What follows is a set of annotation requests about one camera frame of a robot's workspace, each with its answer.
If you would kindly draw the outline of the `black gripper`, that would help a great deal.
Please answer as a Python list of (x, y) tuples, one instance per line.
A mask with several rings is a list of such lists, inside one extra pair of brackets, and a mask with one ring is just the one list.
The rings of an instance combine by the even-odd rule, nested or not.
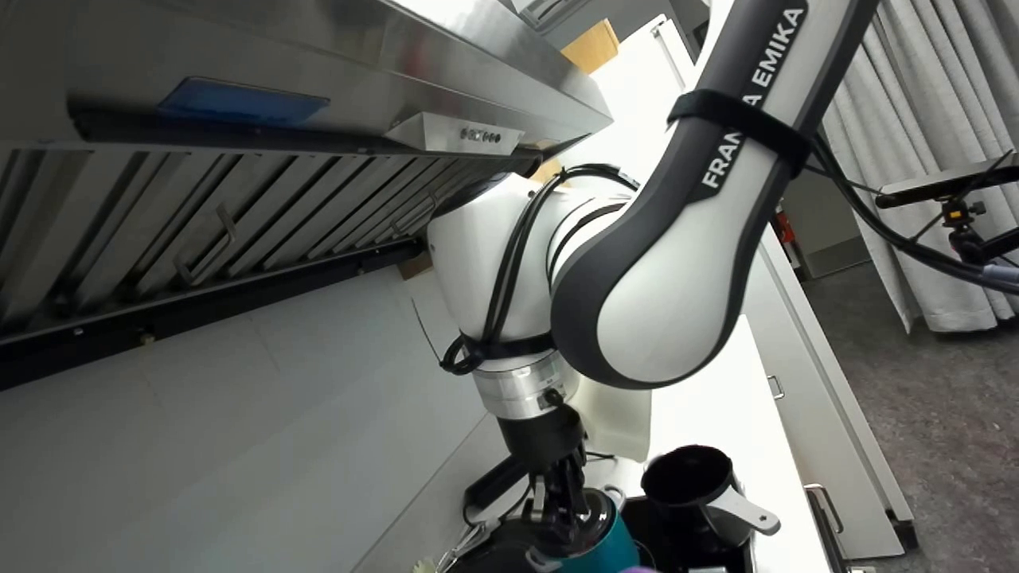
[(592, 505), (581, 492), (581, 423), (567, 405), (533, 417), (504, 419), (504, 443), (533, 476), (544, 485), (544, 515), (562, 539), (577, 535), (588, 519)]

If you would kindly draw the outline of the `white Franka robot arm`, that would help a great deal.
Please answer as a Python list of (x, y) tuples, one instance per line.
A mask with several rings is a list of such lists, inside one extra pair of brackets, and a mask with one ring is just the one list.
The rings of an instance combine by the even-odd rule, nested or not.
[(486, 175), (425, 221), (457, 339), (438, 357), (496, 417), (533, 498), (523, 526), (595, 526), (577, 376), (667, 388), (728, 341), (760, 233), (802, 167), (878, 0), (731, 0), (665, 118), (646, 178), (608, 163), (534, 185)]

